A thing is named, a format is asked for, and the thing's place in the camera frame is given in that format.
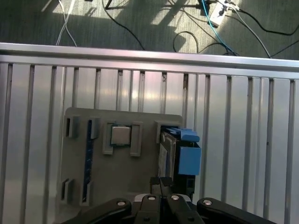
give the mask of black cable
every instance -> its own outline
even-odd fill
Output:
[[[177,38],[180,34],[183,34],[183,33],[190,34],[190,35],[194,38],[194,40],[195,40],[195,42],[196,42],[196,53],[198,54],[198,53],[199,53],[199,44],[198,44],[198,40],[197,40],[196,36],[195,36],[193,33],[189,32],[189,31],[182,31],[182,32],[179,32],[179,33],[173,38],[173,41],[172,41],[172,47],[173,47],[174,52],[176,52],[176,53],[178,52],[178,51],[176,50],[175,46],[174,46],[174,42],[175,42],[176,38]]]
[[[280,54],[281,52],[283,52],[283,51],[287,50],[288,48],[290,48],[291,46],[295,45],[296,43],[299,43],[299,40],[297,40],[297,41],[295,41],[294,43],[290,44],[289,46],[287,46],[287,47],[281,49],[279,52],[277,52],[277,53],[271,55],[271,57],[274,57],[274,56]]]
[[[265,29],[265,28],[261,25],[261,23],[260,23],[260,22],[259,22],[253,15],[251,15],[250,13],[248,13],[248,12],[242,10],[242,9],[240,9],[239,12],[244,13],[244,14],[250,16],[250,17],[251,17],[251,18],[252,18],[252,19],[259,25],[259,27],[260,27],[263,31],[266,31],[267,33],[279,34],[279,35],[284,35],[284,36],[292,36],[292,35],[299,29],[299,24],[298,24],[297,28],[296,28],[293,32],[291,32],[291,33],[289,33],[289,34],[288,34],[288,33],[283,33],[283,32],[278,32],[278,31],[273,31],[273,30],[268,30],[268,29]]]
[[[215,43],[211,43],[211,44],[209,44],[208,46],[206,46],[205,48],[203,48],[201,51],[199,50],[199,42],[198,42],[198,40],[197,40],[197,38],[196,38],[196,36],[194,35],[194,33],[192,33],[192,32],[190,32],[190,31],[182,31],[182,32],[179,32],[178,34],[176,34],[175,35],[175,37],[173,38],[173,41],[172,41],[172,47],[173,47],[173,50],[174,50],[174,52],[178,52],[176,49],[175,49],[175,40],[176,40],[176,38],[180,35],[180,34],[183,34],[183,33],[186,33],[186,34],[190,34],[193,38],[194,38],[194,40],[195,40],[195,42],[196,42],[196,53],[197,54],[200,54],[201,52],[203,52],[205,49],[207,49],[207,48],[209,48],[209,47],[211,47],[211,46],[213,46],[213,45],[221,45],[221,46],[223,46],[224,48],[225,48],[225,50],[226,50],[226,53],[224,53],[223,55],[227,55],[227,56],[240,56],[238,53],[235,53],[235,52],[232,52],[232,51],[230,51],[223,43],[220,43],[220,42],[215,42]]]
[[[116,21],[106,10],[105,5],[104,5],[104,0],[102,0],[102,5],[103,5],[103,9],[105,10],[105,13],[109,16],[109,18],[115,22],[117,25],[123,27],[125,30],[127,30],[139,43],[140,47],[145,50],[145,48],[143,47],[143,45],[141,44],[140,40],[136,37],[135,34],[133,34],[133,32],[131,30],[129,30],[129,28],[125,27],[124,25],[120,24],[118,21]]]

